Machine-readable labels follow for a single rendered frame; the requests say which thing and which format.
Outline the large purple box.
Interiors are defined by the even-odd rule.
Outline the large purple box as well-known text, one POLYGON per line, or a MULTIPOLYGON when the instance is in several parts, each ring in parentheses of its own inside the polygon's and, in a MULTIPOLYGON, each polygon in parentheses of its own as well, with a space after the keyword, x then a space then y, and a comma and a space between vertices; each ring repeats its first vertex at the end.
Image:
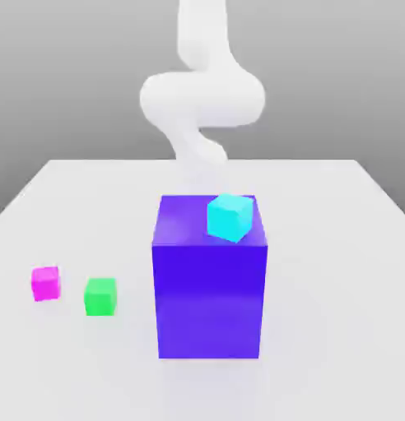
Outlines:
POLYGON ((268 241, 258 209, 238 242, 207 234, 211 196, 161 197, 151 244, 162 359, 259 356, 268 241))

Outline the small cyan cube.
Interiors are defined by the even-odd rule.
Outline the small cyan cube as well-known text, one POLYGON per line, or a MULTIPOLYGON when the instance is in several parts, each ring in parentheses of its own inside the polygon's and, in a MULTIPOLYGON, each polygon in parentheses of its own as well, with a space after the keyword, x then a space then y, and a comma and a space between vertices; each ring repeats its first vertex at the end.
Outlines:
POLYGON ((207 205, 207 233, 238 243, 252 229, 253 215, 252 197, 221 194, 207 205))

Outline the small green cube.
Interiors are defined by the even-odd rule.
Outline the small green cube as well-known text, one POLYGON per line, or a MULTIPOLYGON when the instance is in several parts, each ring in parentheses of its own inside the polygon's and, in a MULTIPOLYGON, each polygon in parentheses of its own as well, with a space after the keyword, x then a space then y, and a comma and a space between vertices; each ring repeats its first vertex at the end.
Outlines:
POLYGON ((117 283, 115 278, 90 278, 84 291, 87 316, 113 316, 117 306, 117 283))

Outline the small magenta cube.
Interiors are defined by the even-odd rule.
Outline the small magenta cube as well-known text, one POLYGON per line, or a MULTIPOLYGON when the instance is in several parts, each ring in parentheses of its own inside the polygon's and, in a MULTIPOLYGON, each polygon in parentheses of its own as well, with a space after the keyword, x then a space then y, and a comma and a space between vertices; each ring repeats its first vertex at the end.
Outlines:
POLYGON ((57 266, 38 267, 31 274, 31 289, 36 302, 58 299, 61 294, 57 266))

